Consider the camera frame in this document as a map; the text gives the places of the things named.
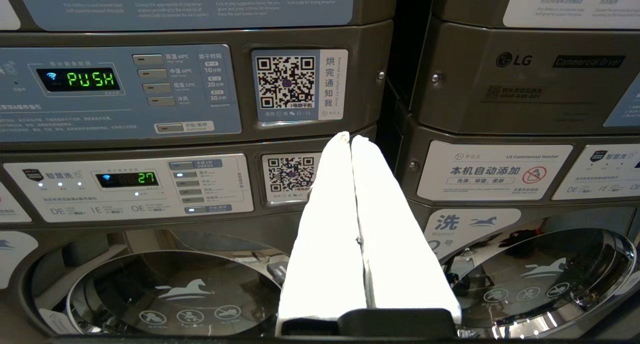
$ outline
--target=washer door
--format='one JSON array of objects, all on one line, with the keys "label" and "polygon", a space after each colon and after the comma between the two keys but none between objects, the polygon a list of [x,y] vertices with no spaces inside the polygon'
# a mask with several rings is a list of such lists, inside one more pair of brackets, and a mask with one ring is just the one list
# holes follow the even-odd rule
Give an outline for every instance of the washer door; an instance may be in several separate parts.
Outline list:
[{"label": "washer door", "polygon": [[280,288],[217,255],[180,250],[135,253],[101,264],[67,298],[83,333],[224,336],[265,333]]},{"label": "washer door", "polygon": [[635,264],[629,240],[609,230],[528,232],[501,235],[473,256],[454,258],[449,276],[459,278],[453,291],[467,334],[535,337],[579,321],[615,293]]}]

